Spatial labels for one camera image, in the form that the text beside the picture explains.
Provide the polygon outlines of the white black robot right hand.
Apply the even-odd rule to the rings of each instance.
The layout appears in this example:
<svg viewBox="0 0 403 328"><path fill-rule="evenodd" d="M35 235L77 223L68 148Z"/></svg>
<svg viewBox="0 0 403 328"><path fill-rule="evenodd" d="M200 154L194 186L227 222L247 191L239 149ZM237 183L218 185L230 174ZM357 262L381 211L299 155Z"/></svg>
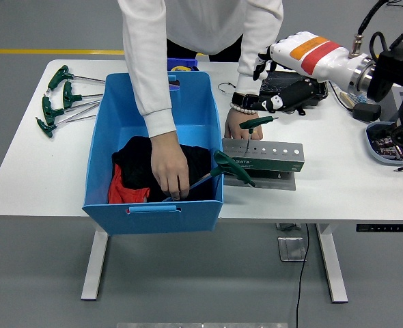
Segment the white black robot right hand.
<svg viewBox="0 0 403 328"><path fill-rule="evenodd" d="M297 81L282 89L278 95L253 104L255 111L276 111L301 105L316 93L318 85L325 81L334 82L341 90L360 94L367 88L361 80L372 61L366 54L351 57L348 49L338 43L308 31L302 31L269 45L255 60L253 79L267 77L266 64L273 62L291 69L310 81Z"/></svg>

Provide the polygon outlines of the person's right hand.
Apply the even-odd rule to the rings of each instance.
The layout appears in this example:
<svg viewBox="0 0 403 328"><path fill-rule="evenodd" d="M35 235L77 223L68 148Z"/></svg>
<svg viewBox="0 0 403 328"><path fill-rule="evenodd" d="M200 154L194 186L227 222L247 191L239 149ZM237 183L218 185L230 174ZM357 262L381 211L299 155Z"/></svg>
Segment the person's right hand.
<svg viewBox="0 0 403 328"><path fill-rule="evenodd" d="M189 167L175 131L150 138L151 168L163 193L172 200L187 198L190 189Z"/></svg>

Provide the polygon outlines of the person's left hand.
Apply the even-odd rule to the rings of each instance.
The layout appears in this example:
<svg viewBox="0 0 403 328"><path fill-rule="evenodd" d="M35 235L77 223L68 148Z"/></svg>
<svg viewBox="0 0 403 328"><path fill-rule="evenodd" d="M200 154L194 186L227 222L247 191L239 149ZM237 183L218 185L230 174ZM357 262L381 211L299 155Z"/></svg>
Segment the person's left hand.
<svg viewBox="0 0 403 328"><path fill-rule="evenodd" d="M230 109L225 121L224 138L244 140L248 140L248 138L250 138L252 140L262 140L263 132L261 126L255 128L253 133L251 134L248 132L247 129L241 129L240 127L240 123L256 118L259 118L259 115L257 113L245 114L235 109Z"/></svg>

